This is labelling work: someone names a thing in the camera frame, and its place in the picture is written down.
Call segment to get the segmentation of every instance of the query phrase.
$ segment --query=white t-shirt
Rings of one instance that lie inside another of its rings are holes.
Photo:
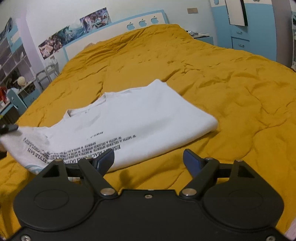
[[[146,87],[104,93],[87,107],[68,110],[52,127],[20,127],[0,142],[36,174],[54,159],[76,163],[108,148],[115,152],[114,171],[181,147],[217,125],[213,116],[155,80]]]

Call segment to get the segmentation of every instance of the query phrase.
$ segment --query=red object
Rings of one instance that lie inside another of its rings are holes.
[[[4,104],[6,104],[6,87],[0,87],[0,100],[3,100]]]

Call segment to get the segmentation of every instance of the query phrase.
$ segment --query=metal bolt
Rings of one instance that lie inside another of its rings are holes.
[[[101,190],[101,194],[104,196],[111,196],[115,193],[115,190],[113,188],[103,188]]]
[[[146,198],[146,199],[151,199],[152,197],[153,197],[153,196],[150,195],[150,194],[145,195],[145,198]]]
[[[269,236],[269,237],[267,237],[266,241],[276,241],[276,237]]]
[[[182,193],[185,196],[194,196],[197,193],[197,191],[193,188],[186,188],[182,190]]]
[[[28,235],[23,235],[22,237],[20,237],[21,241],[31,241],[31,238]]]

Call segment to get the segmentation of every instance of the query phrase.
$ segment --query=bookshelf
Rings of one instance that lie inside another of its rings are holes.
[[[17,26],[0,42],[0,86],[8,87],[8,84],[13,84],[16,82],[15,76],[25,77],[27,83],[34,79]]]

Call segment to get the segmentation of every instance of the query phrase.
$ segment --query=wrinkled fabric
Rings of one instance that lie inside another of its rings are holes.
[[[80,52],[28,108],[20,126],[52,126],[67,109],[94,102],[105,91],[161,79],[219,121],[217,131],[164,155],[105,176],[117,190],[175,189],[192,178],[182,162],[191,149],[223,163],[244,159],[283,198],[282,233],[296,217],[296,75],[245,51],[192,39],[178,25],[155,25],[99,42]],[[0,161],[0,235],[20,227],[12,201],[32,178],[8,156]]]

